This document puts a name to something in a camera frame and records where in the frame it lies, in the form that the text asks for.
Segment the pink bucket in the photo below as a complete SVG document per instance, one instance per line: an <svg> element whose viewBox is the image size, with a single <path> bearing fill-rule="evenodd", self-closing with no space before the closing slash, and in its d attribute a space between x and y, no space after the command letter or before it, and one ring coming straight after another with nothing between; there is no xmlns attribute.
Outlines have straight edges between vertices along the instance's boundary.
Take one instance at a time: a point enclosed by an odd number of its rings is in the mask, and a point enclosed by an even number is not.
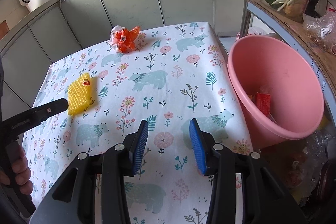
<svg viewBox="0 0 336 224"><path fill-rule="evenodd" d="M319 126L324 110L320 84L310 65L287 44L272 37L243 37L233 45L227 67L254 149L306 138ZM269 89L270 113L279 125L248 97L261 87Z"/></svg>

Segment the red label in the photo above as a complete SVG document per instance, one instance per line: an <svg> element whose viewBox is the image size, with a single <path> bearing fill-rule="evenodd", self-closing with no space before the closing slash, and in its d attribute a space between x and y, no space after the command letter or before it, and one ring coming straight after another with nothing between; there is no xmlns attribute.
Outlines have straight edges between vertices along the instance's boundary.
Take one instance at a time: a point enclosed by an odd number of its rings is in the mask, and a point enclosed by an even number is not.
<svg viewBox="0 0 336 224"><path fill-rule="evenodd" d="M269 114L269 109L271 105L271 95L269 94L261 94L257 92L256 96L256 105L257 108L265 115L268 117Z"/></svg>

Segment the yellow scrubber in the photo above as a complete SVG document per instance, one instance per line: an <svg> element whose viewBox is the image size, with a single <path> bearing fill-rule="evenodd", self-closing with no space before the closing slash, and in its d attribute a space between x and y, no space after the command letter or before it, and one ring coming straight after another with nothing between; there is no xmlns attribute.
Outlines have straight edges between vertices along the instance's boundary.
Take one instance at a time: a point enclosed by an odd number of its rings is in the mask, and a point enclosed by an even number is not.
<svg viewBox="0 0 336 224"><path fill-rule="evenodd" d="M76 115L90 105L91 88L90 75L83 73L68 87L68 115Z"/></svg>

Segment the floral tablecloth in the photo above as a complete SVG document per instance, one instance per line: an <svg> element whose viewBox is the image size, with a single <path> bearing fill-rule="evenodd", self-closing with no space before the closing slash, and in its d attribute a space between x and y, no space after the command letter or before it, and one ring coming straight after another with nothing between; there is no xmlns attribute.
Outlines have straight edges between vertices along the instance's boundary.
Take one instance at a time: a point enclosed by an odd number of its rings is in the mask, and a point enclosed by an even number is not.
<svg viewBox="0 0 336 224"><path fill-rule="evenodd" d="M93 78L93 94L82 113L60 113L25 133L34 204L78 153L104 153L145 119L149 135L141 168L134 178L125 177L131 223L205 223L213 178L198 172L190 119L234 152L252 149L218 43L208 23L192 22L140 32L136 50L128 54L102 42L52 64L34 106L67 98L68 85L84 72ZM98 176L96 195L100 185ZM236 187L241 223L238 174ZM96 223L99 204L96 198Z"/></svg>

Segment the human hand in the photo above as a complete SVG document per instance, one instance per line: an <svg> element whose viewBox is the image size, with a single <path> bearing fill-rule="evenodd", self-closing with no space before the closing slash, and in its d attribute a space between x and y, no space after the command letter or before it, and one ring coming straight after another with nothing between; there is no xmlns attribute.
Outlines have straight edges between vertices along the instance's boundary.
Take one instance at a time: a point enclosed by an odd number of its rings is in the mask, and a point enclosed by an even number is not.
<svg viewBox="0 0 336 224"><path fill-rule="evenodd" d="M20 146L20 159L12 164L12 169L16 173L16 183L20 185L20 192L22 194L30 195L33 191L33 183L29 180L31 176L30 169L28 168L28 160L26 158L25 150ZM11 181L8 176L0 171L0 183L10 185Z"/></svg>

